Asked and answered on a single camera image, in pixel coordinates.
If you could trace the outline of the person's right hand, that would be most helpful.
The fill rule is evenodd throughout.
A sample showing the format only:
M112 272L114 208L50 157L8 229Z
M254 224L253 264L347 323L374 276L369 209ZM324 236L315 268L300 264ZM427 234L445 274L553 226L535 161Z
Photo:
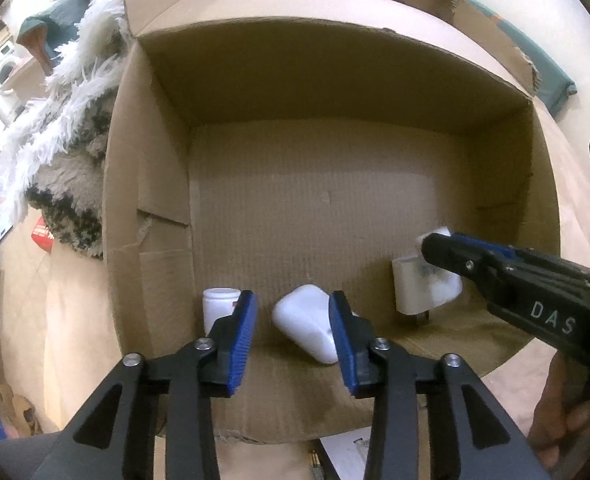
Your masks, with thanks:
M534 454L546 470L553 469L560 460L560 445L566 438L577 434L590 437L590 400L564 407L567 364L568 359L564 354L557 352L553 356L527 437Z

